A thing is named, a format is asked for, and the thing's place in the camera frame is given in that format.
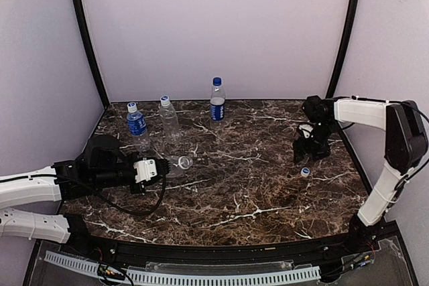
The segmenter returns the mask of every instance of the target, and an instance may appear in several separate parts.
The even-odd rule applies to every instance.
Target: white slotted strip
[[[45,261],[70,271],[99,278],[97,275],[99,264],[94,261],[82,260],[52,251],[46,251]],[[320,269],[319,267],[309,267],[266,274],[227,276],[171,275],[128,269],[127,274],[135,285],[145,286],[280,286],[318,280],[320,278]]]

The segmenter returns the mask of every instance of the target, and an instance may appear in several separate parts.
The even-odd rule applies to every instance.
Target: blue label
[[[140,119],[134,121],[127,120],[127,122],[132,135],[142,135],[146,132],[146,122],[143,115]]]
[[[221,121],[225,115],[225,104],[213,105],[210,104],[210,117],[214,121]]]

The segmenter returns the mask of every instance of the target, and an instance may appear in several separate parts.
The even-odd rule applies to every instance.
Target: clear plastic bottle
[[[127,122],[133,136],[135,148],[140,152],[147,151],[150,148],[150,140],[146,129],[145,117],[137,110],[135,102],[128,103],[127,108]]]
[[[210,98],[210,125],[212,128],[220,127],[225,117],[225,89],[220,77],[213,78],[212,96]]]
[[[180,177],[185,170],[194,164],[192,158],[187,156],[167,157],[167,160],[170,163],[170,172],[167,177]]]
[[[176,110],[168,96],[161,97],[160,116],[168,143],[177,143],[182,138]]]

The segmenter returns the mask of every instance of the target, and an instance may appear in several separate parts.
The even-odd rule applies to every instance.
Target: brown marble surface
[[[157,102],[138,103],[153,151],[147,156],[191,155],[194,165],[168,180],[160,208],[146,218],[120,213],[96,197],[65,202],[61,212],[82,214],[91,234],[118,240],[177,245],[267,244],[318,238],[347,231],[353,213],[367,197],[361,178],[338,136],[332,155],[293,164],[296,125],[306,121],[302,101],[230,100],[225,124],[210,130],[207,101],[175,102],[183,140],[164,144]],[[110,134],[133,151],[126,104],[112,104],[95,134]],[[302,177],[300,170],[311,174]],[[103,194],[122,207],[145,210],[160,184],[145,195],[126,187]]]

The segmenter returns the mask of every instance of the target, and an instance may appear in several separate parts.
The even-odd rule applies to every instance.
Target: empty bottle
[[[146,129],[145,117],[137,110],[135,102],[128,103],[127,108],[127,122],[133,136],[135,148],[140,152],[147,151],[150,148],[150,140]]]
[[[160,116],[164,126],[164,133],[166,134],[166,141],[168,143],[179,142],[182,134],[180,133],[176,110],[170,102],[170,98],[166,95],[161,97]]]
[[[213,78],[212,96],[210,98],[211,126],[218,127],[225,117],[225,89],[220,77]]]
[[[170,164],[170,172],[167,177],[180,177],[184,174],[184,170],[189,169],[194,164],[191,157],[167,157]]]

